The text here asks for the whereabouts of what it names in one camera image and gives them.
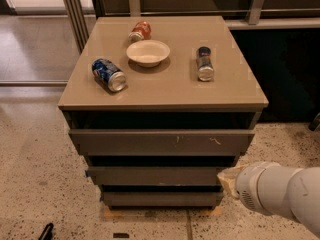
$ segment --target dark drawer front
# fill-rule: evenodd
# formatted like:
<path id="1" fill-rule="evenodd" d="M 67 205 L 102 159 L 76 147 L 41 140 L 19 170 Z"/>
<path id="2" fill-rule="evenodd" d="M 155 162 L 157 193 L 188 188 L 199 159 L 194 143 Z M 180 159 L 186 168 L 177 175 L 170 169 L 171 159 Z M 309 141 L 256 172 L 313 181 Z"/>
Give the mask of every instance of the dark drawer front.
<path id="1" fill-rule="evenodd" d="M 223 194 L 213 192 L 104 192 L 108 206 L 192 206 L 214 207 Z"/>
<path id="2" fill-rule="evenodd" d="M 212 167 L 91 167 L 88 172 L 96 185 L 118 186 L 215 186 Z"/>
<path id="3" fill-rule="evenodd" d="M 211 156 L 245 152 L 249 130 L 70 130 L 81 155 Z"/>

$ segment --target bowl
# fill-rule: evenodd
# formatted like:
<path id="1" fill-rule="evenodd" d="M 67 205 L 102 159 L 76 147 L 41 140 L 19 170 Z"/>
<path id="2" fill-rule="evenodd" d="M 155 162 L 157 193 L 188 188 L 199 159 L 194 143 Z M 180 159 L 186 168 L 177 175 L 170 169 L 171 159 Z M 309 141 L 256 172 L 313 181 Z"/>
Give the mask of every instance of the bowl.
<path id="1" fill-rule="evenodd" d="M 142 67 L 155 67 L 170 54 L 170 48 L 157 40 L 143 40 L 131 44 L 127 49 L 129 59 Z"/>

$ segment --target can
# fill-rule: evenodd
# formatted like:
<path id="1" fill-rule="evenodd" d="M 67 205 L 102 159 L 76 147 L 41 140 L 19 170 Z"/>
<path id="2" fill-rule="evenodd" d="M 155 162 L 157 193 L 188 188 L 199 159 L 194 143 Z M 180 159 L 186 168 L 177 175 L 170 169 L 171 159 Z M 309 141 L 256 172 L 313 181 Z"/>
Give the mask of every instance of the can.
<path id="1" fill-rule="evenodd" d="M 98 59 L 92 64 L 92 73 L 112 92 L 121 91 L 126 86 L 126 76 L 110 60 Z"/>
<path id="2" fill-rule="evenodd" d="M 214 76 L 210 55 L 211 50 L 209 47 L 202 46 L 197 50 L 198 78 L 204 82 L 213 80 Z"/>
<path id="3" fill-rule="evenodd" d="M 138 22 L 129 34 L 129 41 L 138 42 L 150 39 L 151 27 L 146 21 Z"/>

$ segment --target blue soda can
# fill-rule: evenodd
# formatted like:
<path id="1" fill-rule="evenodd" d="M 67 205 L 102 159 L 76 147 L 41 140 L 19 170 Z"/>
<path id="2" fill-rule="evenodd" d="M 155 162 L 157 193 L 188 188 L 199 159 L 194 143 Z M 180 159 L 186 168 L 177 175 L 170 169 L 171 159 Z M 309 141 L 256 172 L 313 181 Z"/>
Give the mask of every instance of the blue soda can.
<path id="1" fill-rule="evenodd" d="M 210 55 L 211 50 L 206 46 L 200 47 L 197 51 L 198 77 L 204 82 L 211 81 L 214 75 Z"/>
<path id="2" fill-rule="evenodd" d="M 112 92 L 121 91 L 126 86 L 125 74 L 110 60 L 98 59 L 94 61 L 92 73 Z"/>

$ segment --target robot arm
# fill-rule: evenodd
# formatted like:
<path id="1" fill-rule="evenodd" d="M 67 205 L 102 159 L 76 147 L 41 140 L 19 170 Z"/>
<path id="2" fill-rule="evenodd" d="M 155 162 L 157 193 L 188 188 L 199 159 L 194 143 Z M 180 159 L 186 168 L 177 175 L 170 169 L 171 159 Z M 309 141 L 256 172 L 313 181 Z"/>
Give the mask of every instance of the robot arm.
<path id="1" fill-rule="evenodd" d="M 224 177 L 218 177 L 225 187 Z M 302 169 L 257 162 L 242 168 L 229 181 L 229 189 L 233 188 L 232 196 L 248 209 L 300 222 L 320 238 L 320 167 Z"/>

